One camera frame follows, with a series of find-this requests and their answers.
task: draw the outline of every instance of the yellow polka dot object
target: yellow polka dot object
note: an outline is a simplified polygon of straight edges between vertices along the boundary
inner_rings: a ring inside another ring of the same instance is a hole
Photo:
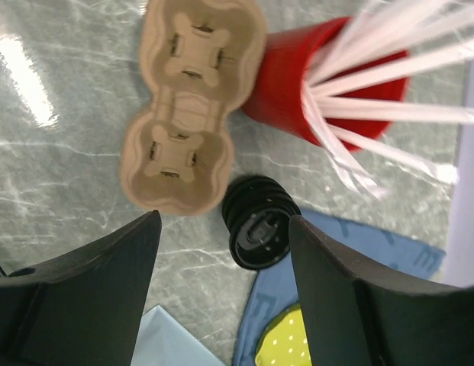
[[[294,305],[266,328],[255,358],[257,366],[311,366],[301,307]]]

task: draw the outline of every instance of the red plastic cup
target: red plastic cup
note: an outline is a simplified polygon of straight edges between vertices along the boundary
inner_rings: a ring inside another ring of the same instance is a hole
[[[305,119],[301,104],[301,87],[313,55],[333,40],[350,18],[338,18],[326,23],[270,34],[266,53],[257,76],[252,95],[242,107],[254,120],[278,128],[321,146]],[[352,72],[408,57],[408,51],[378,59],[371,63],[342,72],[332,79]],[[409,78],[386,82],[351,91],[341,97],[402,101]],[[371,139],[378,139],[391,125],[390,121],[344,120],[328,118],[334,126],[353,131]],[[359,148],[345,143],[350,151]]]

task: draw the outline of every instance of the marble surface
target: marble surface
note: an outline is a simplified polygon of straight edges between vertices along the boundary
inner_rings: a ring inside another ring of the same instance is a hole
[[[350,0],[259,0],[271,31],[352,14]],[[128,121],[150,97],[137,66],[146,0],[0,0],[0,263],[13,271],[142,214],[118,182]],[[464,66],[415,77],[414,101],[460,104]],[[366,152],[391,194],[350,193],[323,151],[240,112],[234,176],[269,175],[296,201],[443,247],[450,188]],[[456,127],[397,123],[384,140],[452,162]],[[253,274],[236,267],[217,210],[164,217],[147,309],[161,303],[226,363]]]

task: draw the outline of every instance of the bundle of straws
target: bundle of straws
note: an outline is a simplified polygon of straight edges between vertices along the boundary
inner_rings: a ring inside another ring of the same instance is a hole
[[[474,59],[474,37],[331,79],[342,71],[473,26],[474,4],[458,5],[444,12],[453,3],[454,0],[393,0],[390,3],[367,0],[335,40],[314,55],[301,91],[303,111],[340,180],[352,191],[365,188],[375,197],[386,193],[342,141],[417,169],[444,184],[456,184],[458,175],[453,165],[437,164],[326,121],[326,118],[343,118],[358,120],[357,123],[359,120],[403,120],[474,124],[472,108],[337,97]]]

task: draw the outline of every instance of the black plastic lid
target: black plastic lid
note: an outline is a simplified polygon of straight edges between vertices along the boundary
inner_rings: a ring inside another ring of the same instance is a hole
[[[298,206],[273,179],[244,176],[228,188],[221,208],[230,252],[242,268],[271,267],[289,253],[289,220]]]

